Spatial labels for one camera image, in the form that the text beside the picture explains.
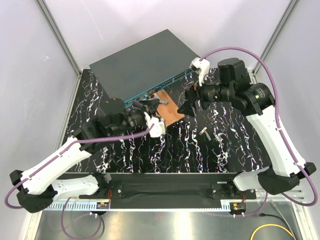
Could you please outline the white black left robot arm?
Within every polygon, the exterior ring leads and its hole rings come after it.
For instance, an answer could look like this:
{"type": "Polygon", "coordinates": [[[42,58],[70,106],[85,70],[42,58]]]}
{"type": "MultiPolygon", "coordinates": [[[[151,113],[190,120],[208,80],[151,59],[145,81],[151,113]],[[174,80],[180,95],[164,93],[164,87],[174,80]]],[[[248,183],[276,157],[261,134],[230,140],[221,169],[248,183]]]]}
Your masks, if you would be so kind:
{"type": "Polygon", "coordinates": [[[91,157],[107,143],[136,139],[145,135],[159,138],[166,124],[157,114],[161,101],[140,100],[126,109],[122,99],[111,98],[101,103],[96,115],[73,131],[67,141],[34,167],[14,170],[9,177],[13,185],[4,198],[10,209],[40,212],[53,202],[72,197],[106,199],[111,196],[111,177],[92,172],[84,177],[60,179],[75,164],[91,157]]]}

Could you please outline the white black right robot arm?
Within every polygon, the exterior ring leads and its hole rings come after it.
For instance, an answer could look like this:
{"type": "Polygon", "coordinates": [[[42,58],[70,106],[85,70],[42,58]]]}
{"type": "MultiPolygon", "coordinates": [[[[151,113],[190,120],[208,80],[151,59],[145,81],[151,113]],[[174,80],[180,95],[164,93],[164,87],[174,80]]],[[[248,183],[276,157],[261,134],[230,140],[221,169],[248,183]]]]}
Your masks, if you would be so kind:
{"type": "Polygon", "coordinates": [[[271,195],[282,194],[316,171],[315,164],[304,160],[287,138],[285,128],[280,126],[272,92],[263,83],[251,83],[242,60],[228,58],[220,61],[218,83],[215,84],[205,83],[210,70],[206,59],[196,57],[189,68],[198,74],[198,81],[185,91],[185,102],[178,113],[194,117],[196,102],[203,110],[212,103],[231,103],[253,126],[271,160],[268,167],[237,174],[227,185],[230,197],[239,198],[251,189],[263,189],[271,195]]]}

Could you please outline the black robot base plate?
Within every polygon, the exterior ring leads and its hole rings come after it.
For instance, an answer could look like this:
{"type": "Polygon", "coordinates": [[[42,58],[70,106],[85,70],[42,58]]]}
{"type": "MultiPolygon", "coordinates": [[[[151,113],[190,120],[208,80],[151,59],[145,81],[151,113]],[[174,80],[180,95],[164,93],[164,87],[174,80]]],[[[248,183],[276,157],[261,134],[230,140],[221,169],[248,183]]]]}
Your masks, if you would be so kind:
{"type": "Polygon", "coordinates": [[[222,186],[231,181],[236,173],[111,173],[111,180],[100,197],[123,203],[134,201],[198,202],[208,205],[211,201],[237,199],[230,197],[222,186]]]}

